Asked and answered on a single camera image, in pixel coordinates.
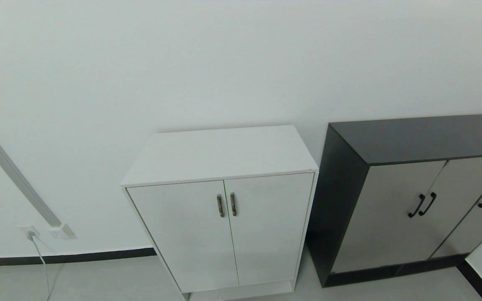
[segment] electrical outlet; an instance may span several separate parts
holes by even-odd
[[[70,227],[66,223],[59,227],[51,227],[48,229],[48,232],[56,240],[72,240],[76,238],[75,234],[70,230]]]
[[[40,236],[40,233],[32,225],[18,225],[18,229],[20,229],[25,237],[27,237],[27,232],[29,231],[33,231],[36,237]]]

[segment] cabinet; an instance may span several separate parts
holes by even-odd
[[[294,289],[317,176],[268,126],[153,135],[122,187],[186,299],[236,299]]]
[[[474,204],[455,231],[434,253],[433,257],[444,257],[470,253],[482,242],[482,197]]]
[[[329,124],[307,234],[322,286],[463,260],[481,196],[482,115]]]

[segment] cabinet top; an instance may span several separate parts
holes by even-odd
[[[331,122],[369,165],[482,156],[482,115]]]
[[[293,125],[152,135],[120,186],[211,181],[319,170]]]

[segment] power cord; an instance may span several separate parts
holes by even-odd
[[[44,265],[44,274],[46,275],[46,284],[48,285],[48,298],[46,299],[46,301],[49,301],[49,297],[51,297],[51,290],[49,289],[48,270],[46,269],[46,262],[44,261],[44,258],[42,257],[42,255],[40,255],[40,250],[38,249],[38,246],[36,245],[36,242],[33,239],[34,236],[35,236],[35,232],[27,231],[27,239],[32,241],[33,244],[35,245],[36,251],[38,252],[38,255],[40,256],[40,260],[42,261],[42,264]]]

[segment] floor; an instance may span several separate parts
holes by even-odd
[[[50,301],[183,301],[159,258],[48,265]],[[0,267],[0,301],[45,301],[42,265]],[[244,301],[481,301],[456,268],[322,289],[305,250],[294,293]]]

